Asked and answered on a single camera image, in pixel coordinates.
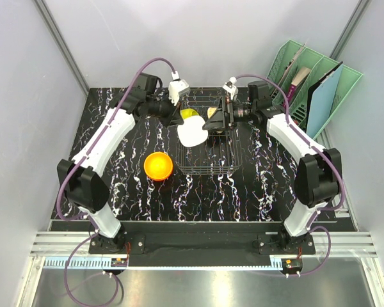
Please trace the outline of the lime green bowl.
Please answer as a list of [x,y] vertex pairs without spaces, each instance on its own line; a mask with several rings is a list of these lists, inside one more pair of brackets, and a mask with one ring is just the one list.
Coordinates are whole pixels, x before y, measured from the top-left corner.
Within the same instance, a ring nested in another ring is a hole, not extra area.
[[181,109],[180,115],[181,115],[182,119],[185,120],[185,119],[190,118],[192,116],[198,116],[199,113],[195,109],[187,108],[187,109]]

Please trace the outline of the white bowl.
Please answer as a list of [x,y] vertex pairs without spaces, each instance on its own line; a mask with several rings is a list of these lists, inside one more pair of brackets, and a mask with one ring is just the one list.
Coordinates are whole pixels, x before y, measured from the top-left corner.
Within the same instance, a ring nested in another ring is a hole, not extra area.
[[180,143],[187,147],[201,145],[208,138],[208,131],[203,130],[205,120],[198,115],[188,117],[182,125],[177,127],[177,135]]

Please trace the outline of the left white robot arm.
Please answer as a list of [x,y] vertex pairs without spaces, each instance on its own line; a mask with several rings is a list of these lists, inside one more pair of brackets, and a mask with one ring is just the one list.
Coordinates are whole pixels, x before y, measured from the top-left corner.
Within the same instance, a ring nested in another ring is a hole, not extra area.
[[57,214],[62,215],[61,201],[66,198],[81,216],[89,217],[108,251],[121,252],[125,247],[125,230],[108,203],[110,191],[102,179],[106,164],[141,119],[152,116],[165,127],[182,124],[179,100],[189,92],[188,83],[177,71],[172,72],[166,88],[159,77],[140,73],[132,84],[120,90],[89,142],[71,160],[58,163]]

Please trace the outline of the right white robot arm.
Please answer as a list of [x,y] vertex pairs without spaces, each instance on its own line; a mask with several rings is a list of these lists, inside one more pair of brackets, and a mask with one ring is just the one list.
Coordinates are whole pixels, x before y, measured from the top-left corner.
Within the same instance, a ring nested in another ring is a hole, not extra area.
[[293,253],[305,242],[318,214],[344,190],[340,152],[326,149],[303,132],[290,117],[286,106],[274,105],[269,96],[269,80],[248,84],[248,103],[236,102],[236,78],[223,85],[226,98],[203,128],[208,131],[231,130],[237,122],[253,121],[264,127],[292,156],[297,164],[294,180],[296,203],[282,223],[276,243],[284,253]]

